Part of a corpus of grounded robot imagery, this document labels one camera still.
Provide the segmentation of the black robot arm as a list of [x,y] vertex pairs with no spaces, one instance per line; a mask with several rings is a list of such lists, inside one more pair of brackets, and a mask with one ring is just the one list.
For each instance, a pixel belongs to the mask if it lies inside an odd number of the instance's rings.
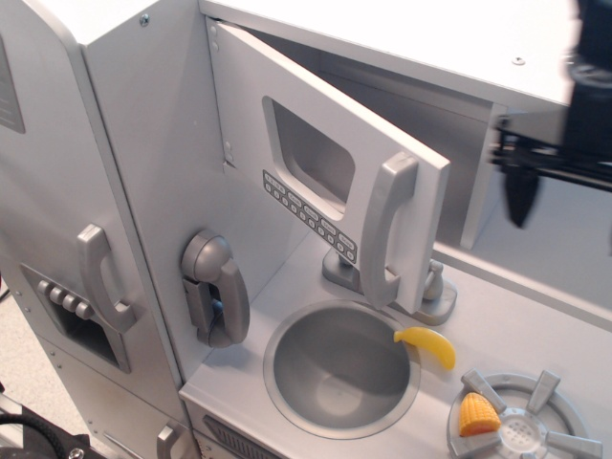
[[502,116],[491,162],[504,175],[507,216],[522,228],[539,179],[611,190],[611,3],[579,1],[579,41],[566,64],[570,105]]

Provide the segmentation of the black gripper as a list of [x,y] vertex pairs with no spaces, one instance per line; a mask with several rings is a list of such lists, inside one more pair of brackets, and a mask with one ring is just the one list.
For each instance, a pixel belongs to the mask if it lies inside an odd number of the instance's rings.
[[534,205],[539,176],[609,192],[611,146],[591,151],[565,143],[568,110],[517,113],[497,119],[490,162],[505,172],[510,221],[523,228]]

